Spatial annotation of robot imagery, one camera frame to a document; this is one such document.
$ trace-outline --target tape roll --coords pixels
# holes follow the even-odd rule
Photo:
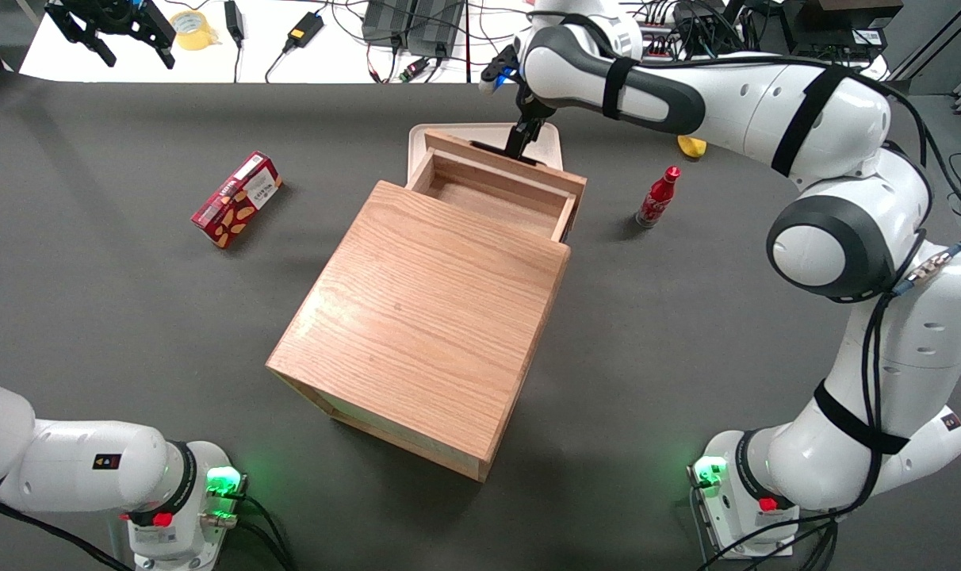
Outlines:
[[[216,30],[209,26],[205,15],[194,10],[186,10],[170,18],[170,25],[177,33],[177,44],[186,50],[201,50],[219,40]]]

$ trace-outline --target red snack box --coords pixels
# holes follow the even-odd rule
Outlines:
[[[217,246],[226,248],[273,198],[281,184],[273,160],[259,151],[252,152],[244,165],[191,216],[191,221]]]

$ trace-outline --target wooden box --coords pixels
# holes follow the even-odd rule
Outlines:
[[[374,191],[266,366],[350,426],[484,481],[569,249],[585,178],[427,134]]]

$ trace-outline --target red bottle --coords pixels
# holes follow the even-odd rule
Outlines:
[[[672,166],[664,173],[663,178],[653,183],[646,200],[643,200],[643,206],[640,206],[636,213],[636,221],[641,227],[653,228],[657,224],[664,209],[670,205],[670,199],[674,198],[674,181],[680,176],[681,169]]]

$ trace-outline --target gray table surface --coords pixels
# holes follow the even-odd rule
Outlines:
[[[332,422],[263,368],[375,182],[405,182],[408,130],[512,121],[511,95],[6,76],[0,384],[40,418],[219,443],[303,570],[693,570],[684,466],[717,431],[797,415],[848,311],[771,271],[764,237],[794,189],[759,163],[720,148],[690,163],[668,135],[554,117],[589,187],[487,484]],[[287,188],[222,252],[188,217],[252,149]],[[677,198],[654,231],[633,232],[672,163]],[[944,200],[929,227],[940,242],[959,234]],[[961,380],[951,404],[961,415]],[[109,545],[107,517],[45,518]],[[221,561],[275,568],[238,532]],[[833,564],[948,568],[961,568],[961,458],[850,517]],[[100,567],[0,517],[0,570],[36,569]]]

